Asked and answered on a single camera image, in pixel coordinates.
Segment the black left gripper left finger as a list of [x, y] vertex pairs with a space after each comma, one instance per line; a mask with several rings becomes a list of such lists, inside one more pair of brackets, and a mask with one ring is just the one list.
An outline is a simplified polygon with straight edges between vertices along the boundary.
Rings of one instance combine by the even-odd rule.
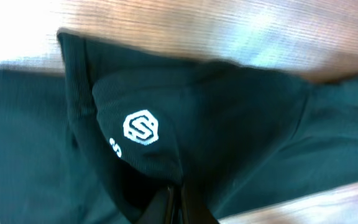
[[137, 224], [172, 224], [175, 214], [175, 188], [165, 187], [157, 191]]

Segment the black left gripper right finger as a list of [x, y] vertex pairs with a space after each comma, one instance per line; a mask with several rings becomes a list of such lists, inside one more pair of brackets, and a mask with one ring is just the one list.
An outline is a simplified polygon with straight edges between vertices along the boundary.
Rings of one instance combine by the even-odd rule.
[[182, 224], [219, 224], [200, 194], [188, 184], [181, 188], [181, 216]]

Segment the black t-shirt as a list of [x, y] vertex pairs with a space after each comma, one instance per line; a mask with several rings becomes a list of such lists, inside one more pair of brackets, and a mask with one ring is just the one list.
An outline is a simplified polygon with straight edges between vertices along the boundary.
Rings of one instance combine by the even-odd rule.
[[0, 222], [137, 223], [191, 185], [215, 219], [358, 182], [358, 75], [147, 54], [57, 35], [59, 77], [0, 68]]

